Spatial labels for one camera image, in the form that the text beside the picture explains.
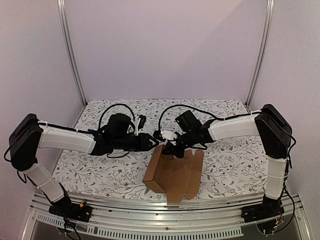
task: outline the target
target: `white cable tie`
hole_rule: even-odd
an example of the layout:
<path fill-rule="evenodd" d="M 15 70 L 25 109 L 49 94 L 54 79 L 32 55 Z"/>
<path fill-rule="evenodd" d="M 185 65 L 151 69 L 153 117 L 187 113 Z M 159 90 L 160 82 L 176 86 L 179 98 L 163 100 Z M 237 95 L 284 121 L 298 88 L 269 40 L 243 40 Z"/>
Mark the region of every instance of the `white cable tie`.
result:
<path fill-rule="evenodd" d="M 38 123 L 39 123 L 39 124 L 45 124 L 45 125 L 48 127 L 48 122 L 47 122 L 47 121 L 39 120 Z"/>

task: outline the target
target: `cardboard box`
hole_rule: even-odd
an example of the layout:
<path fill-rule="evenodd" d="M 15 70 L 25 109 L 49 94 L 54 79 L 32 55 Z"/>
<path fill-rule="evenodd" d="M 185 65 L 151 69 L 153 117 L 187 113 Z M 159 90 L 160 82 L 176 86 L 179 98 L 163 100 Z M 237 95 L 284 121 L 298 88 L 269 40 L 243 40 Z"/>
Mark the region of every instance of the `cardboard box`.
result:
<path fill-rule="evenodd" d="M 155 193 L 166 193 L 168 203 L 193 199 L 199 192 L 204 151 L 197 149 L 184 153 L 184 158 L 162 155 L 164 145 L 152 154 L 142 182 Z"/>

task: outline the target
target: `white plastic part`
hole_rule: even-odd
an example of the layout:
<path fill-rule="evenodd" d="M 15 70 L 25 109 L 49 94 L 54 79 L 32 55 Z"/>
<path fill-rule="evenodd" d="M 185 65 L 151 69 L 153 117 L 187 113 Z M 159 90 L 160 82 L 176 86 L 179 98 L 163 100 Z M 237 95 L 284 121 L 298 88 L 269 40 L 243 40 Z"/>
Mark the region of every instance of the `white plastic part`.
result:
<path fill-rule="evenodd" d="M 241 136 L 259 136 L 255 123 L 257 115 L 240 116 L 224 121 L 214 121 L 208 131 L 213 140 Z"/>
<path fill-rule="evenodd" d="M 174 140 L 178 137 L 178 135 L 175 134 L 173 131 L 162 129 L 161 136 L 163 139 L 169 140 L 173 145 L 177 144 Z"/>
<path fill-rule="evenodd" d="M 90 154 L 95 147 L 95 140 L 91 134 L 79 133 L 50 126 L 42 126 L 38 148 L 53 148 L 74 150 Z"/>
<path fill-rule="evenodd" d="M 40 163 L 33 164 L 28 170 L 23 171 L 23 173 L 27 175 L 52 202 L 55 203 L 64 197 L 64 191 L 60 184 L 53 179 L 50 172 Z"/>
<path fill-rule="evenodd" d="M 134 135 L 135 135 L 135 136 L 138 136 L 138 135 L 139 135 L 138 126 L 139 126 L 140 121 L 141 121 L 141 118 L 138 117 L 138 119 L 133 122 L 134 128 L 135 128 L 135 129 L 134 129 Z"/>
<path fill-rule="evenodd" d="M 278 199 L 284 187 L 287 159 L 275 159 L 268 156 L 268 179 L 265 196 Z"/>

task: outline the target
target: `lavender wall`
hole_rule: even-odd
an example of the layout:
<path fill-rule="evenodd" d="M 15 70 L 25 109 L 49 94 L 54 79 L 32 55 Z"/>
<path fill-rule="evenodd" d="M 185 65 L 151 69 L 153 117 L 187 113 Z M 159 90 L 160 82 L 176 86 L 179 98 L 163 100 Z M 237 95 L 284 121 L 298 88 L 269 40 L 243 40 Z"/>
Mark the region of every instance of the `lavender wall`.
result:
<path fill-rule="evenodd" d="M 56 0 L 0 2 L 0 153 L 28 113 L 71 126 L 82 106 L 71 73 Z M 58 151 L 40 151 L 53 170 Z M 0 160 L 0 239 L 19 239 L 34 189 Z"/>
<path fill-rule="evenodd" d="M 272 103 L 293 128 L 289 187 L 299 193 L 314 236 L 320 235 L 320 1 L 276 1 L 251 109 Z"/>
<path fill-rule="evenodd" d="M 68 0 L 89 100 L 245 100 L 266 0 Z"/>

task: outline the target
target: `floral tablecloth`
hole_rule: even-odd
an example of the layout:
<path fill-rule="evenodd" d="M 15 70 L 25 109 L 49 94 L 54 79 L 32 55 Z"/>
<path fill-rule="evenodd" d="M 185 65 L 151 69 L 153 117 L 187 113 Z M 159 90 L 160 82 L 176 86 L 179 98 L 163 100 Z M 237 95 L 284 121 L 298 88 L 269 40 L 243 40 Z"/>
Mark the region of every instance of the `floral tablecloth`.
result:
<path fill-rule="evenodd" d="M 97 129 L 102 112 L 116 103 L 132 108 L 136 116 L 146 116 L 144 132 L 152 134 L 158 128 L 162 111 L 174 104 L 190 105 L 220 117 L 246 113 L 239 100 L 203 99 L 135 99 L 91 101 L 82 113 L 76 128 Z M 187 109 L 175 107 L 163 116 L 163 129 L 176 130 L 174 119 Z M 106 124 L 111 114 L 130 112 L 123 106 L 111 108 L 104 116 Z M 202 123 L 210 116 L 198 112 L 194 115 Z M 207 144 L 199 194 L 197 199 L 211 199 L 259 193 L 267 182 L 268 162 L 261 139 L 257 136 L 227 138 Z M 166 201 L 165 194 L 149 190 L 143 183 L 143 175 L 150 161 L 149 152 L 131 152 L 122 158 L 91 156 L 76 151 L 64 150 L 53 172 L 53 177 L 70 192 L 125 199 Z M 117 150 L 113 157 L 121 156 Z"/>

